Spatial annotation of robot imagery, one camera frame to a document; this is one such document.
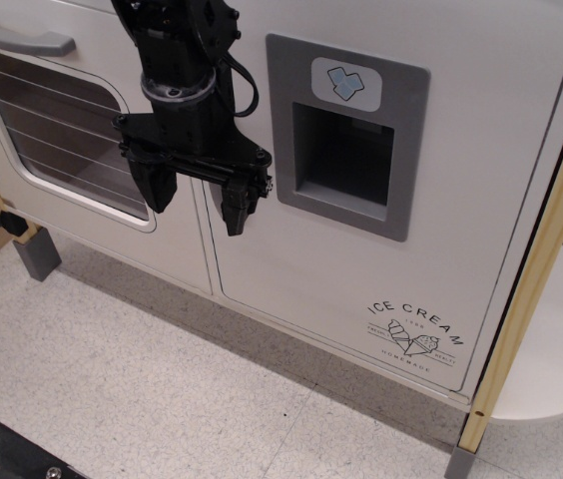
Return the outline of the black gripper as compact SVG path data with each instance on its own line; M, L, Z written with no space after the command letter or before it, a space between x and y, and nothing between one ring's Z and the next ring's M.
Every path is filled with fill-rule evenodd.
M177 191L176 174L222 186L221 211L229 237L244 232L259 198L269 195L269 152L245 137L235 118L251 114L259 97L242 112L234 99L212 94L195 106L156 106L152 113L119 115L121 155L145 203L161 214Z

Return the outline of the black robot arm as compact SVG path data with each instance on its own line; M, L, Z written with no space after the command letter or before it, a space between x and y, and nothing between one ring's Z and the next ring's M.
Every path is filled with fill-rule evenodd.
M254 94L247 108L236 107L232 74L254 80L229 52L242 36L239 12L224 1L116 1L113 7L138 49L141 89L152 106L113 122L145 203L163 212L178 175L216 184L228 234L240 235L271 190L272 156L235 123L260 99Z

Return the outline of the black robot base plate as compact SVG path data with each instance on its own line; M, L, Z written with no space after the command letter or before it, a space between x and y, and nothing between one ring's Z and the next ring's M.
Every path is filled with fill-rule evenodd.
M0 422L0 478L87 478Z

